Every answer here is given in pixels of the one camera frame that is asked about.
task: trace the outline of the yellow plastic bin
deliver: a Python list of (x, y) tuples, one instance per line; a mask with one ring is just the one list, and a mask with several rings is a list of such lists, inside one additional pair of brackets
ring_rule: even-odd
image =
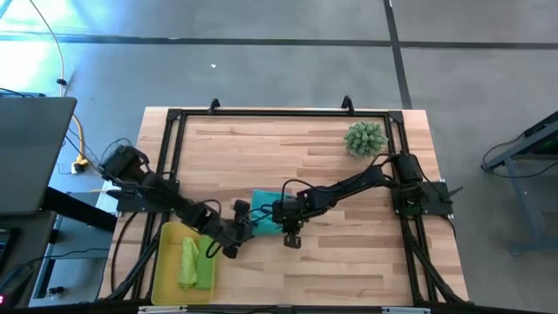
[(154, 305), (208, 304), (213, 299), (215, 286), (216, 257), (213, 261), (213, 282), (211, 290), (190, 288), (183, 290), (178, 285), (181, 268), (182, 239), (191, 237), (196, 245), (200, 235), (181, 222), (167, 222), (160, 234), (159, 254), (153, 280), (151, 302)]

